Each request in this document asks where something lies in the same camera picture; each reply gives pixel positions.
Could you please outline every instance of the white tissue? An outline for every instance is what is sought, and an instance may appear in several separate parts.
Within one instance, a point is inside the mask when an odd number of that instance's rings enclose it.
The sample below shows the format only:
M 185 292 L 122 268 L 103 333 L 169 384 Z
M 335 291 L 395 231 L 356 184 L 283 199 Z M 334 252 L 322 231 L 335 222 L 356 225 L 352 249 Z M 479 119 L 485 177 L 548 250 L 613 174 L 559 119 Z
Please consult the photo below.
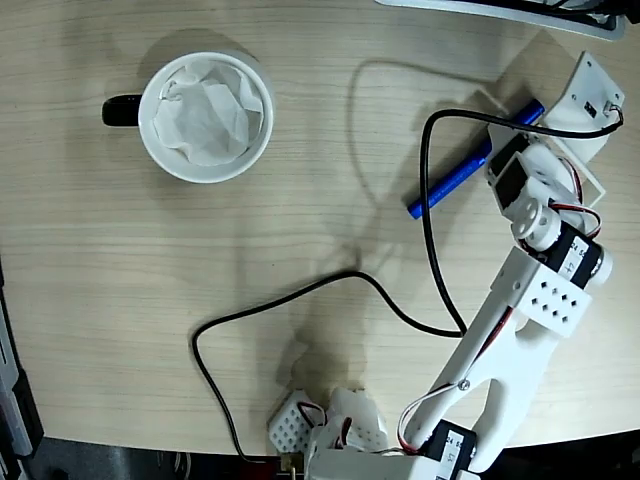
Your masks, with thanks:
M 231 65 L 198 60 L 163 86 L 153 124 L 160 142 L 196 165 L 229 163 L 262 128 L 263 105 L 247 75 Z

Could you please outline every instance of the sticker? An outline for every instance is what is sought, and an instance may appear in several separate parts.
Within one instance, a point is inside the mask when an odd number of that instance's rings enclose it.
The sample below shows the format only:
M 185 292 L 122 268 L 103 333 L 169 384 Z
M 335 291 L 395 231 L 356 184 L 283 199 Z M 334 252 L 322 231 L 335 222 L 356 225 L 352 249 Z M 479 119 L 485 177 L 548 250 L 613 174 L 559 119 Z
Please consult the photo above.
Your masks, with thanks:
M 458 456 L 460 456 L 462 442 L 464 442 L 462 435 L 449 430 L 447 441 L 442 451 L 442 458 L 440 458 L 440 468 L 438 469 L 436 480 L 451 480 L 453 469 L 456 467 Z
M 584 240 L 580 237 L 574 237 L 571 247 L 569 247 L 569 251 L 567 252 L 567 256 L 564 258 L 562 265 L 560 265 L 558 274 L 571 281 L 580 267 L 582 260 L 584 260 L 584 256 L 587 254 L 588 250 L 589 245 L 587 245 Z

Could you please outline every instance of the wood grain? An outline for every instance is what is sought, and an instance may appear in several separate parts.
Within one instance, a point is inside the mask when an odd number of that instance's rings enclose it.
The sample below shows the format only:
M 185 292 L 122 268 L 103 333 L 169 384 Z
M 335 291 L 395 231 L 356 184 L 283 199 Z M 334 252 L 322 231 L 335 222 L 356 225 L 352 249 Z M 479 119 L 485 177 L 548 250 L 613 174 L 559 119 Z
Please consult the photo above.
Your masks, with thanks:
M 162 172 L 135 130 L 102 126 L 111 95 L 157 68 L 236 48 L 272 77 L 278 110 L 257 164 L 220 185 Z M 446 106 L 549 105 L 583 49 L 627 93 L 627 126 L 594 161 L 609 194 L 612 279 L 553 358 L 514 445 L 640 428 L 640 30 L 605 43 L 518 23 L 385 8 L 371 0 L 8 0 L 0 18 L 0 254 L 20 356 L 49 436 L 231 452 L 188 349 L 205 319 L 347 266 L 407 312 L 452 326 L 403 198 L 419 134 Z M 443 122 L 432 172 L 481 126 Z M 480 176 L 434 212 L 447 283 L 471 320 L 512 240 Z M 355 280 L 225 325 L 202 341 L 247 452 L 289 389 L 318 401 L 364 386 L 390 426 L 455 341 L 416 333 Z M 483 393 L 451 419 L 472 425 Z

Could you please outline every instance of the black cable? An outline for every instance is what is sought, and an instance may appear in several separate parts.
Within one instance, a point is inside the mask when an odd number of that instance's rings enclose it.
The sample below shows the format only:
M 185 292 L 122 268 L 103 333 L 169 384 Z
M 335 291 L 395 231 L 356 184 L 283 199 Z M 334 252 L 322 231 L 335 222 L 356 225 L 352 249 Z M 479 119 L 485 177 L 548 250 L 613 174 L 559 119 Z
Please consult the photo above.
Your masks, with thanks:
M 233 446 L 238 452 L 238 455 L 243 460 L 247 462 L 254 462 L 253 460 L 250 460 L 249 458 L 247 458 L 247 456 L 242 450 L 242 447 L 240 446 L 240 441 L 238 439 L 238 432 L 236 431 L 235 423 L 233 421 L 233 416 L 231 415 L 231 411 L 229 410 L 227 402 L 225 401 L 222 393 L 220 392 L 220 389 L 216 385 L 216 382 L 213 380 L 213 377 L 207 370 L 207 367 L 205 366 L 204 361 L 202 360 L 202 356 L 200 355 L 200 350 L 198 348 L 198 339 L 204 332 L 206 332 L 210 328 L 213 328 L 218 325 L 222 325 L 223 323 L 231 322 L 233 320 L 237 320 L 239 318 L 249 317 L 251 315 L 256 315 L 258 313 L 265 312 L 272 308 L 279 307 L 281 305 L 284 305 L 285 303 L 288 303 L 288 302 L 291 302 L 292 300 L 300 298 L 303 295 L 306 295 L 307 293 L 311 293 L 314 290 L 324 287 L 325 285 L 329 285 L 331 283 L 338 282 L 340 280 L 344 280 L 347 278 L 359 278 L 369 283 L 369 285 L 375 288 L 375 290 L 382 297 L 382 299 L 387 303 L 387 305 L 393 311 L 393 313 L 395 313 L 407 325 L 417 330 L 420 330 L 421 332 L 428 333 L 431 335 L 437 335 L 439 337 L 447 337 L 447 338 L 462 337 L 463 332 L 461 331 L 458 332 L 458 331 L 451 331 L 451 330 L 441 330 L 439 328 L 423 325 L 422 323 L 409 317 L 406 313 L 400 310 L 400 307 L 396 305 L 396 303 L 391 299 L 389 294 L 385 291 L 382 285 L 378 283 L 376 279 L 374 279 L 372 276 L 364 272 L 358 272 L 358 271 L 345 271 L 345 272 L 338 272 L 333 275 L 329 275 L 323 279 L 318 280 L 317 282 L 312 283 L 311 285 L 301 288 L 296 292 L 290 293 L 289 295 L 285 295 L 284 297 L 278 298 L 271 302 L 264 303 L 262 305 L 258 305 L 253 308 L 249 308 L 241 312 L 232 313 L 230 315 L 226 315 L 224 317 L 217 318 L 215 320 L 210 320 L 204 323 L 203 325 L 198 327 L 198 329 L 191 336 L 191 352 L 198 365 L 198 368 L 200 368 L 202 375 L 204 376 L 205 380 L 209 384 L 209 387 L 211 387 L 213 394 L 215 395 L 216 399 L 218 400 L 218 403 L 220 404 L 220 407 L 222 408 L 222 412 L 225 416 L 225 419 L 227 420 L 227 425 L 229 427 L 229 433 L 231 435 L 231 441 L 233 442 Z
M 440 110 L 429 117 L 427 123 L 424 126 L 422 132 L 422 144 L 420 146 L 420 202 L 422 204 L 422 229 L 424 232 L 424 243 L 427 247 L 427 256 L 429 257 L 429 263 L 431 265 L 431 273 L 433 279 L 440 293 L 442 301 L 449 311 L 449 314 L 460 328 L 460 331 L 466 332 L 466 326 L 464 320 L 460 316 L 460 313 L 456 309 L 456 306 L 449 296 L 447 285 L 445 284 L 442 273 L 440 272 L 440 265 L 438 263 L 438 256 L 436 254 L 436 246 L 433 241 L 433 228 L 431 227 L 431 214 L 429 213 L 429 206 L 427 205 L 427 198 L 429 198 L 429 186 L 427 176 L 429 175 L 429 143 L 431 142 L 431 133 L 435 123 L 441 118 L 445 117 L 457 117 L 457 118 L 469 118 L 471 120 L 479 120 L 481 122 L 492 123 L 494 125 L 500 125 L 503 127 L 512 128 L 514 130 L 520 130 L 522 132 L 537 133 L 539 135 L 547 135 L 551 137 L 561 138 L 574 138 L 588 140 L 598 137 L 604 137 L 615 132 L 624 124 L 622 115 L 619 114 L 619 120 L 605 127 L 597 132 L 568 132 L 565 130 L 555 130 L 553 128 L 537 127 L 534 125 L 521 125 L 511 120 L 507 120 L 493 115 L 487 115 L 486 113 L 472 112 L 470 110 L 449 109 Z
M 440 272 L 438 258 L 435 250 L 435 244 L 433 241 L 433 231 L 431 228 L 431 216 L 429 214 L 429 207 L 427 206 L 427 202 L 426 202 L 426 199 L 428 198 L 428 194 L 429 194 L 429 190 L 427 187 L 427 175 L 428 175 L 428 163 L 429 163 L 429 158 L 428 158 L 429 143 L 430 143 L 431 133 L 433 131 L 433 127 L 435 123 L 439 119 L 444 117 L 470 118 L 470 119 L 480 120 L 488 123 L 494 123 L 496 125 L 502 125 L 505 127 L 510 127 L 516 130 L 522 130 L 530 133 L 538 133 L 541 135 L 551 135 L 551 136 L 558 136 L 558 137 L 564 137 L 564 138 L 578 138 L 578 139 L 597 138 L 604 135 L 608 135 L 614 132 L 615 130 L 617 130 L 623 124 L 622 117 L 620 117 L 620 121 L 618 121 L 616 124 L 603 128 L 599 132 L 566 132 L 562 130 L 553 130 L 550 128 L 534 127 L 531 125 L 520 125 L 499 117 L 494 117 L 492 115 L 487 115 L 484 113 L 472 112 L 469 110 L 456 110 L 456 109 L 441 110 L 439 112 L 434 113 L 431 117 L 429 117 L 429 119 L 427 120 L 427 123 L 425 124 L 424 131 L 422 134 L 422 145 L 420 149 L 420 193 L 421 193 L 422 212 L 423 212 L 422 226 L 423 226 L 424 237 L 425 237 L 425 246 L 427 248 L 429 263 L 431 265 L 433 277 L 436 282 L 436 287 L 438 288 L 438 292 L 440 293 L 440 296 L 442 297 L 442 300 L 445 303 L 447 310 L 449 311 L 456 325 L 458 326 L 459 331 L 441 330 L 441 329 L 423 325 L 420 322 L 417 322 L 416 320 L 406 315 L 402 310 L 400 310 L 400 307 L 398 307 L 395 304 L 395 302 L 391 299 L 389 294 L 384 290 L 382 285 L 380 285 L 373 277 L 371 277 L 370 275 L 364 272 L 359 272 L 359 271 L 345 271 L 345 272 L 339 272 L 333 275 L 329 275 L 321 280 L 318 280 L 317 282 L 312 283 L 311 285 L 308 285 L 282 298 L 273 300 L 271 302 L 268 302 L 262 305 L 258 305 L 253 308 L 249 308 L 241 312 L 226 315 L 224 317 L 221 317 L 215 320 L 210 320 L 204 323 L 203 325 L 198 327 L 196 331 L 193 333 L 193 335 L 191 336 L 191 352 L 196 361 L 196 364 L 198 365 L 198 368 L 202 372 L 202 375 L 204 376 L 205 380 L 209 384 L 211 391 L 213 392 L 216 399 L 218 400 L 218 403 L 220 404 L 220 408 L 222 408 L 223 414 L 227 421 L 227 426 L 229 428 L 229 434 L 231 435 L 233 446 L 236 449 L 236 452 L 238 453 L 240 458 L 242 458 L 243 460 L 251 463 L 260 463 L 260 462 L 256 462 L 255 460 L 249 459 L 245 455 L 244 451 L 242 450 L 242 447 L 240 445 L 240 440 L 238 438 L 238 432 L 236 430 L 235 422 L 233 420 L 233 416 L 231 415 L 231 411 L 229 410 L 229 406 L 227 405 L 227 402 L 225 401 L 224 396 L 220 392 L 220 389 L 216 385 L 216 382 L 213 380 L 213 377 L 207 370 L 207 367 L 204 364 L 202 356 L 200 355 L 200 350 L 198 347 L 198 339 L 203 333 L 205 333 L 210 328 L 213 328 L 215 326 L 222 325 L 224 323 L 231 322 L 233 320 L 237 320 L 240 318 L 256 315 L 258 313 L 265 312 L 272 308 L 279 307 L 281 305 L 284 305 L 285 303 L 291 302 L 303 295 L 306 295 L 307 293 L 311 293 L 314 290 L 317 290 L 325 285 L 329 285 L 331 283 L 338 282 L 340 280 L 344 280 L 347 278 L 359 278 L 361 280 L 366 281 L 371 286 L 373 286 L 373 288 L 375 288 L 375 290 L 382 297 L 382 299 L 387 303 L 389 308 L 391 308 L 393 313 L 395 313 L 403 322 L 405 322 L 409 326 L 417 330 L 420 330 L 421 332 L 425 332 L 431 335 L 437 335 L 441 337 L 448 337 L 448 338 L 460 338 L 464 335 L 464 333 L 466 333 L 467 327 L 464 321 L 462 320 L 462 317 L 458 313 L 455 305 L 453 304 L 453 301 L 449 296 L 447 287 L 444 283 L 444 279 L 442 278 L 442 274 Z
M 535 13 L 538 15 L 551 15 L 556 17 L 573 17 L 573 16 L 585 16 L 593 14 L 601 15 L 623 15 L 625 13 L 624 7 L 612 7 L 611 2 L 604 0 L 600 4 L 590 8 L 556 8 L 555 5 L 544 5 L 526 0 L 519 2 L 513 2 L 512 0 L 456 0 L 463 3 L 475 3 L 482 5 L 489 5 L 492 7 L 508 8 L 510 10 L 519 10 L 527 13 Z

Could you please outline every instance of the mug handle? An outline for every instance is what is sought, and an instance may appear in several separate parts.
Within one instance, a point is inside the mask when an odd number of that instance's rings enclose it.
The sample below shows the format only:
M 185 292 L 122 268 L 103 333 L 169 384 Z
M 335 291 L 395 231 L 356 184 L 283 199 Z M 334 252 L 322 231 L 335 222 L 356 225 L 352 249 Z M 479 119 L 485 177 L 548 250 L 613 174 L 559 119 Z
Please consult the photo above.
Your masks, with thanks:
M 137 127 L 142 95 L 118 95 L 102 104 L 102 122 L 109 127 Z

